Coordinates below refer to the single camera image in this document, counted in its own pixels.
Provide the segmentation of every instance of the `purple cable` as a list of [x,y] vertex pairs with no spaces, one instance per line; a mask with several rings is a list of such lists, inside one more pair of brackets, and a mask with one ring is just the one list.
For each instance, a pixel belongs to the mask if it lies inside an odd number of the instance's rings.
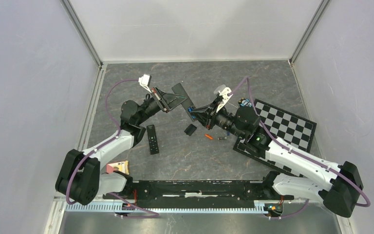
[[146,210],[144,208],[141,208],[141,207],[138,207],[130,202],[128,202],[127,200],[125,200],[124,198],[122,198],[120,195],[116,194],[116,193],[108,193],[108,194],[111,194],[113,196],[115,196],[116,198],[122,200],[123,202],[129,204],[131,207],[135,208],[135,209],[138,209],[138,210],[141,210],[141,211],[144,211],[146,213],[149,213],[149,214],[152,214],[152,215],[149,215],[149,216],[121,216],[122,218],[157,218],[159,216],[159,214],[157,212],[154,212],[154,211],[149,211],[149,210]]
[[[137,79],[125,79],[125,80],[122,80],[122,81],[119,81],[117,82],[111,89],[110,91],[108,92],[107,96],[105,97],[105,109],[107,111],[107,114],[108,116],[110,117],[110,119],[116,124],[117,128],[118,128],[118,133],[116,136],[119,136],[120,133],[121,133],[121,127],[120,127],[120,124],[117,122],[117,120],[115,120],[115,118],[111,115],[111,113],[108,111],[108,106],[107,106],[107,100],[108,100],[108,97],[110,96],[110,93],[111,91],[119,84],[123,83],[123,82],[127,82],[127,81],[138,81]],[[102,143],[101,145],[98,146],[97,150],[101,149],[102,147],[106,146],[107,144],[109,144],[110,142],[112,142],[113,140],[115,140],[115,138],[111,138],[109,140],[107,140],[106,142]],[[91,150],[87,155],[85,155],[81,161],[78,163],[78,165],[75,167],[74,171],[72,172],[72,175],[70,177],[70,180],[68,181],[68,186],[67,186],[67,192],[65,193],[65,198],[67,199],[67,203],[70,204],[70,205],[73,205],[76,203],[76,201],[71,201],[70,200],[70,192],[71,192],[71,186],[72,186],[72,182],[74,181],[74,178],[76,176],[76,173],[78,172],[79,168],[82,166],[82,164],[85,162],[85,160],[87,160],[87,158],[89,158],[91,155],[93,155],[95,153],[95,149],[94,150]]]
[[294,213],[291,213],[290,215],[287,214],[287,215],[284,215],[284,216],[280,216],[280,217],[269,217],[269,219],[275,219],[275,220],[279,220],[279,219],[284,219],[284,218],[290,218],[290,217],[293,217],[295,215],[298,215],[300,214],[302,211],[304,211],[307,207],[307,204],[309,204],[309,199],[307,199],[304,203],[304,205],[302,206],[302,208]]
[[243,79],[242,79],[242,81],[240,81],[240,83],[236,86],[236,88],[234,88],[229,94],[227,94],[228,96],[231,96],[231,95],[233,95],[239,88],[240,88],[240,86],[246,81],[246,80],[249,80],[249,76],[247,76],[247,77],[244,77]]
[[[251,90],[250,90],[250,82],[249,82],[249,79],[248,79],[248,77],[245,77],[243,80],[247,80],[247,90],[248,90],[248,92],[249,92],[249,96],[250,96],[250,101],[253,103],[253,105],[252,105],[252,107],[253,107],[253,110],[254,110],[254,112],[257,114],[257,116],[259,116],[259,114],[257,113],[257,111],[256,111],[256,107],[255,107],[255,104],[254,104],[254,100],[253,100],[253,97],[252,97],[252,95],[251,95]],[[289,147],[286,147],[285,145],[283,145],[282,143],[280,143],[271,133],[270,133],[270,131],[267,129],[267,127],[265,126],[265,124],[262,122],[262,121],[260,121],[260,124],[262,125],[262,127],[264,128],[264,130],[266,131],[266,133],[269,135],[269,137],[276,143],[276,144],[278,144],[279,146],[281,146],[282,148],[284,148],[285,150],[290,150],[290,148]],[[292,153],[294,153],[294,154],[296,154],[297,156],[300,156],[300,157],[302,157],[303,159],[306,159],[306,160],[308,160],[308,161],[310,161],[310,162],[312,162],[312,163],[314,163],[314,164],[316,164],[316,165],[318,165],[318,166],[320,166],[320,167],[322,167],[322,168],[326,168],[327,169],[327,166],[325,165],[325,164],[323,164],[323,163],[321,163],[321,162],[317,162],[317,161],[315,161],[315,160],[313,160],[313,159],[311,159],[311,158],[309,158],[309,157],[307,157],[307,156],[305,156],[305,155],[303,155],[303,154],[301,154],[301,153],[299,153],[299,152],[296,152],[296,151],[294,151],[294,150],[291,150],[290,152],[292,152]],[[357,205],[357,206],[361,206],[361,207],[369,207],[370,205],[371,205],[371,201],[369,200],[369,198],[366,196],[366,194],[355,184],[355,183],[353,183],[351,180],[349,180],[346,176],[344,176],[344,175],[342,175],[340,172],[338,172],[338,171],[336,171],[335,169],[333,169],[333,168],[329,168],[328,169],[330,172],[332,172],[332,173],[335,173],[337,176],[339,176],[340,178],[342,178],[342,179],[344,179],[346,182],[348,182],[353,188],[355,188],[358,192],[359,192],[359,194],[365,199],[365,201],[366,201],[366,204],[361,204],[361,203],[356,203],[355,205]]]

